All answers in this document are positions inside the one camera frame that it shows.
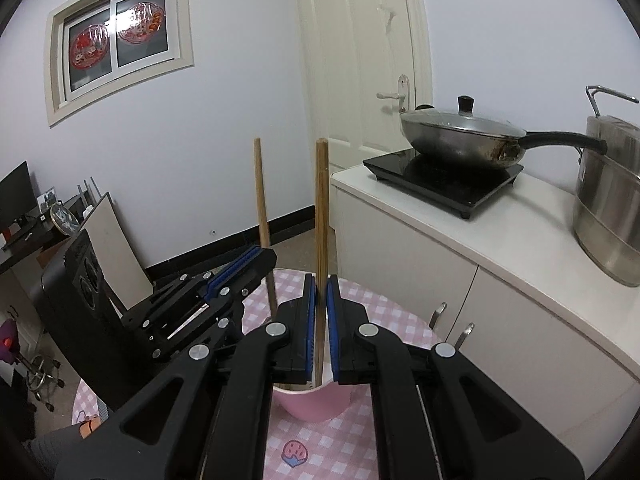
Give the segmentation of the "stainless steel steamer pot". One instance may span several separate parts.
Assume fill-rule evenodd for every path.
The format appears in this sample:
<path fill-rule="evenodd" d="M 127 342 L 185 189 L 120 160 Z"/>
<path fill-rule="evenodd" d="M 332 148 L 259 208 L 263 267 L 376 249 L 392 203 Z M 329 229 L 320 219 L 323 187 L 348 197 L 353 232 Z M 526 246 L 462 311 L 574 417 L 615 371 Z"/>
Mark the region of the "stainless steel steamer pot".
<path fill-rule="evenodd" d="M 604 155 L 580 155 L 573 231 L 586 255 L 610 278 L 637 287 L 639 252 L 639 127 L 600 113 L 600 92 L 637 104 L 634 96 L 593 84 L 586 88 L 593 114 L 587 134 L 608 144 Z"/>

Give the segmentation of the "black monitor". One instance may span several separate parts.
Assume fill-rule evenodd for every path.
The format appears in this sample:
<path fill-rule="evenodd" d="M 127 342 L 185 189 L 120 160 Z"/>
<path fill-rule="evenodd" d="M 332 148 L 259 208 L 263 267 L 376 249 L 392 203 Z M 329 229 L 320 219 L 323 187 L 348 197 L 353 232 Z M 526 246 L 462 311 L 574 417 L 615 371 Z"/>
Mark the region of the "black monitor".
<path fill-rule="evenodd" d="M 37 206 L 27 162 L 22 162 L 7 174 L 0 183 L 0 226 L 9 229 L 26 218 Z"/>

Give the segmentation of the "steel wok with lid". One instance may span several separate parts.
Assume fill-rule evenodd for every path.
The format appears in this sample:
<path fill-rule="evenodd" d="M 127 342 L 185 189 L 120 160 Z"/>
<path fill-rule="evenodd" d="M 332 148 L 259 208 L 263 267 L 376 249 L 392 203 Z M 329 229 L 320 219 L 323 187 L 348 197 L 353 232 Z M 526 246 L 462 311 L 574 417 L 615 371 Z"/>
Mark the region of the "steel wok with lid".
<path fill-rule="evenodd" d="M 458 97 L 453 112 L 420 105 L 400 114 L 402 133 L 421 154 L 437 154 L 469 164 L 506 169 L 516 165 L 525 152 L 545 146 L 570 146 L 608 152 L 605 140 L 567 131 L 528 131 L 510 122 L 490 119 L 473 112 L 474 99 Z"/>

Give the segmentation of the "white kitchen cabinet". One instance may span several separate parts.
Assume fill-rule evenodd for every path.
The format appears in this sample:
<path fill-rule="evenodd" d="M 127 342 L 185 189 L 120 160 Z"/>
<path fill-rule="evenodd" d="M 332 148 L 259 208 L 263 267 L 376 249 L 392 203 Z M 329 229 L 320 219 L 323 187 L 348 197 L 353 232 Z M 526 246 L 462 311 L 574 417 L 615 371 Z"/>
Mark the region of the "white kitchen cabinet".
<path fill-rule="evenodd" d="M 579 247 L 573 196 L 522 174 L 465 220 L 363 167 L 332 188 L 341 277 L 458 344 L 596 472 L 639 409 L 639 293 Z"/>

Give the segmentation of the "window with red decorations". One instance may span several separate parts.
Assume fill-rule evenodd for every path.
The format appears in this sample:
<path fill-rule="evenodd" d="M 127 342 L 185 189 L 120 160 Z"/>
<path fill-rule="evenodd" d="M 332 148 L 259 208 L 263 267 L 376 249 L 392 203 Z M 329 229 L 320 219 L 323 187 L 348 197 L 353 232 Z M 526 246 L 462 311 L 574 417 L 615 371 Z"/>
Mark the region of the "window with red decorations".
<path fill-rule="evenodd" d="M 48 124 L 193 64 L 189 0 L 70 0 L 47 21 Z"/>

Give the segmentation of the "black induction cooker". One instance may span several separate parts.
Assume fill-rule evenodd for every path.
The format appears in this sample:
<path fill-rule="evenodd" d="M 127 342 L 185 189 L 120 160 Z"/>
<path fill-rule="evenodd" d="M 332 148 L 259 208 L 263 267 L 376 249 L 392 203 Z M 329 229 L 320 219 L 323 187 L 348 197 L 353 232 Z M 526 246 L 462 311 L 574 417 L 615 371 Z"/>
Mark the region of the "black induction cooker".
<path fill-rule="evenodd" d="M 512 185 L 524 167 L 506 169 L 456 162 L 414 148 L 366 159 L 363 166 L 379 180 L 455 211 L 468 220 L 475 211 Z"/>

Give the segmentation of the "wooden chopstick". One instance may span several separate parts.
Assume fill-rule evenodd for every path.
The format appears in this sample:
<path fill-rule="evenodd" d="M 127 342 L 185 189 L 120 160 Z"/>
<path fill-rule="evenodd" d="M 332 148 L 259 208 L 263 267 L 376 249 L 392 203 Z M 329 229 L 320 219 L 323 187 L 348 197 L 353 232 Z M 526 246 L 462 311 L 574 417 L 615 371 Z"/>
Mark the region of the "wooden chopstick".
<path fill-rule="evenodd" d="M 262 248 L 270 247 L 270 234 L 268 226 L 268 216 L 265 196 L 264 172 L 262 171 L 262 141 L 259 138 L 254 139 L 254 175 L 255 175 L 255 192 L 256 192 L 256 210 L 259 229 L 259 240 Z M 265 277 L 267 296 L 269 302 L 270 316 L 274 318 L 278 310 L 278 300 L 276 292 L 276 283 L 274 282 L 273 272 L 270 271 Z"/>
<path fill-rule="evenodd" d="M 326 280 L 328 279 L 329 231 L 329 142 L 316 142 L 316 285 L 318 299 L 314 310 L 314 388 L 323 382 L 324 343 L 326 342 Z"/>

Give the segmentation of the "white board leaning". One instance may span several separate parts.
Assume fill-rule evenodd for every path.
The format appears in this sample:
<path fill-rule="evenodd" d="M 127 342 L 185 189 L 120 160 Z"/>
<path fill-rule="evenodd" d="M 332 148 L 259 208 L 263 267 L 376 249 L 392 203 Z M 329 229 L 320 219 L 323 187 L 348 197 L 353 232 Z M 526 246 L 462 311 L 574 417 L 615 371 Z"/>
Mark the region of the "white board leaning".
<path fill-rule="evenodd" d="M 153 286 L 119 224 L 110 194 L 100 199 L 82 228 L 88 233 L 107 284 L 124 307 L 130 310 L 149 298 Z"/>

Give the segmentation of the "round desk clock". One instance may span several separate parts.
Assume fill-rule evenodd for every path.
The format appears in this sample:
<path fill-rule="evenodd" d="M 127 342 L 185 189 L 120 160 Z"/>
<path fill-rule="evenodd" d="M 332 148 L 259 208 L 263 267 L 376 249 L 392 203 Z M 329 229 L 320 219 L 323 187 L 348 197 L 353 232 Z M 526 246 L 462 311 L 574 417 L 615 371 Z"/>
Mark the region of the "round desk clock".
<path fill-rule="evenodd" d="M 72 236 L 80 228 L 80 222 L 64 205 L 55 203 L 50 209 L 50 219 L 55 227 L 64 235 Z"/>

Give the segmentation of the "cream door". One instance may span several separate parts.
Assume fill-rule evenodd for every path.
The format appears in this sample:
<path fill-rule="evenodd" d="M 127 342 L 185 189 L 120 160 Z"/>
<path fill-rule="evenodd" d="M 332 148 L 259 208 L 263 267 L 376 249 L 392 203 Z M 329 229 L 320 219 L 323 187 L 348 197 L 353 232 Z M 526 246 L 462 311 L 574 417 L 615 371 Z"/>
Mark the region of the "cream door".
<path fill-rule="evenodd" d="M 340 171 L 407 148 L 400 114 L 433 99 L 424 0 L 297 0 L 311 134 Z"/>

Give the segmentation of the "metal stool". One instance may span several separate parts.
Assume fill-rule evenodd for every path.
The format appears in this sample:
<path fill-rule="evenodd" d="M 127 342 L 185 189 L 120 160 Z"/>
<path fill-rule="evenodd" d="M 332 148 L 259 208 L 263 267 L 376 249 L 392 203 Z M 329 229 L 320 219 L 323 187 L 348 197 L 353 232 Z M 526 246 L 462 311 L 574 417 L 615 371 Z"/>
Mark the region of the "metal stool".
<path fill-rule="evenodd" d="M 65 387 L 65 382 L 60 376 L 61 362 L 42 354 L 27 359 L 22 352 L 17 353 L 16 360 L 26 370 L 29 392 L 48 412 L 53 413 L 55 407 L 51 402 L 51 396 L 56 390 Z"/>

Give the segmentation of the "pink cup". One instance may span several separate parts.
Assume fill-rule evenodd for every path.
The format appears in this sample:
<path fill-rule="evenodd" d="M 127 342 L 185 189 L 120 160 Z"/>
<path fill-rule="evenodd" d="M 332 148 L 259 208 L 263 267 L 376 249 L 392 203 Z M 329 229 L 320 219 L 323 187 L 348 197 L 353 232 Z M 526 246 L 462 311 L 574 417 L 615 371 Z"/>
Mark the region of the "pink cup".
<path fill-rule="evenodd" d="M 301 354 L 305 362 L 314 366 L 314 321 L 307 321 L 308 308 L 302 307 L 297 298 L 280 304 L 276 320 L 293 330 L 294 356 Z M 312 382 L 306 384 L 273 385 L 273 397 L 288 414 L 302 422 L 326 422 L 337 418 L 356 402 L 360 396 L 360 387 L 342 386 L 334 382 L 328 360 L 324 360 L 322 384 L 315 387 Z"/>

